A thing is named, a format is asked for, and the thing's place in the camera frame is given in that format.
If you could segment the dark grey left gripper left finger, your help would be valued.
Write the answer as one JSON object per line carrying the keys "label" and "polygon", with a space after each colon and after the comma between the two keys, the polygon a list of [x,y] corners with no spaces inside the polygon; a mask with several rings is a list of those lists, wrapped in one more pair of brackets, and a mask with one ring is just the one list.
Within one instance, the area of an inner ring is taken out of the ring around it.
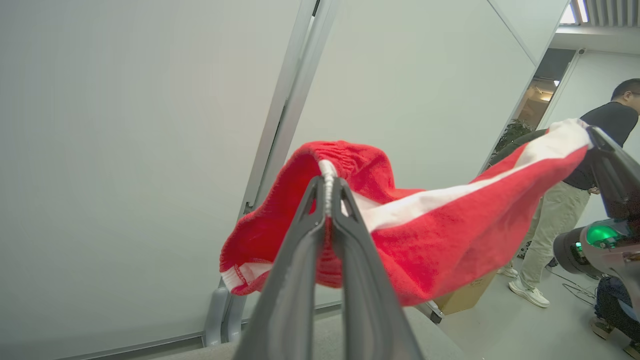
{"label": "dark grey left gripper left finger", "polygon": [[325,182],[318,176],[301,198],[234,359],[313,357],[316,271],[325,220]]}

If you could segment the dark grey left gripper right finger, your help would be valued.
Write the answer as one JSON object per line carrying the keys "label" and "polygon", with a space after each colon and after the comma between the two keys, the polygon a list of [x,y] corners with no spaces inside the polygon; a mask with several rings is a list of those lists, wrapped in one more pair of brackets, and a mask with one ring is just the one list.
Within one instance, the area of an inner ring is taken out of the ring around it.
{"label": "dark grey left gripper right finger", "polygon": [[343,178],[331,191],[333,250],[342,262],[347,360],[421,360],[423,354],[354,194]]}

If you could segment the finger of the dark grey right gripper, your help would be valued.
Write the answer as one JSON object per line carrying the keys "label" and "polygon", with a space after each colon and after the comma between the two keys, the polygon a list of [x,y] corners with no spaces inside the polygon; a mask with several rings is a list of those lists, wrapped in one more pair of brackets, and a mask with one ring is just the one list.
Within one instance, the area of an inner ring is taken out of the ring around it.
{"label": "finger of the dark grey right gripper", "polygon": [[640,216],[640,165],[622,146],[596,126],[587,134],[593,147],[589,161],[609,218],[638,220]]}

